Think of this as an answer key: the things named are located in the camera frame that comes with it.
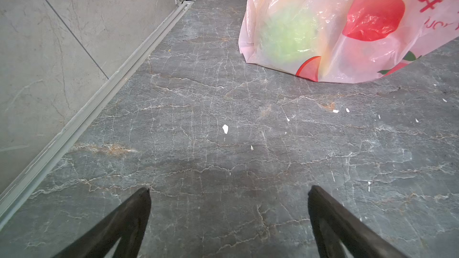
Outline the aluminium frame rail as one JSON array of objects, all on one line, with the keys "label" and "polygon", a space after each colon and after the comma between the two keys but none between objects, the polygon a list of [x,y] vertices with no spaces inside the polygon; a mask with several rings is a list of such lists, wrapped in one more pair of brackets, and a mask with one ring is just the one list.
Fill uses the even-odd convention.
[{"label": "aluminium frame rail", "polygon": [[1,224],[171,30],[186,0],[1,0]]}]

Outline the pink printed plastic bag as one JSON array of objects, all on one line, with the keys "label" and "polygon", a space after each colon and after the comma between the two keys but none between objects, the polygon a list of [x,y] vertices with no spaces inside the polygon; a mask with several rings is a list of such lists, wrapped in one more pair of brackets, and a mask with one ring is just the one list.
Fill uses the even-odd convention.
[{"label": "pink printed plastic bag", "polygon": [[[291,5],[316,16],[316,52],[275,64],[258,48],[260,26]],[[239,49],[247,63],[314,82],[355,84],[390,75],[458,35],[459,0],[247,0]]]}]

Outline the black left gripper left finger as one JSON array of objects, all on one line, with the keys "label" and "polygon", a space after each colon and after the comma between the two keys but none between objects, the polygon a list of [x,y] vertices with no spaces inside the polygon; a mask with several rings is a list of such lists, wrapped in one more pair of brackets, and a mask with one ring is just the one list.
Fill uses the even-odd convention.
[{"label": "black left gripper left finger", "polygon": [[136,258],[150,212],[149,189],[140,188],[91,230],[55,254],[55,257],[104,258],[116,247],[113,257]]}]

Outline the green fake fruit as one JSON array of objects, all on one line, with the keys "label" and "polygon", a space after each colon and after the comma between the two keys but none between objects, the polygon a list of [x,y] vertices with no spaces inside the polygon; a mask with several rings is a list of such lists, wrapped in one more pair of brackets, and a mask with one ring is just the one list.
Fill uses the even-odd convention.
[{"label": "green fake fruit", "polygon": [[319,24],[306,7],[287,6],[265,17],[258,48],[277,65],[305,60],[316,52]]}]

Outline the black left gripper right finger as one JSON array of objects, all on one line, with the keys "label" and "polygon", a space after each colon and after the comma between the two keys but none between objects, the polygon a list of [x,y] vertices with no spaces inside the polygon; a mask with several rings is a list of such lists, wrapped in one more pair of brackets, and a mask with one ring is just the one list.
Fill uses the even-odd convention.
[{"label": "black left gripper right finger", "polygon": [[320,186],[308,192],[308,213],[322,258],[345,258],[347,252],[354,258],[406,257]]}]

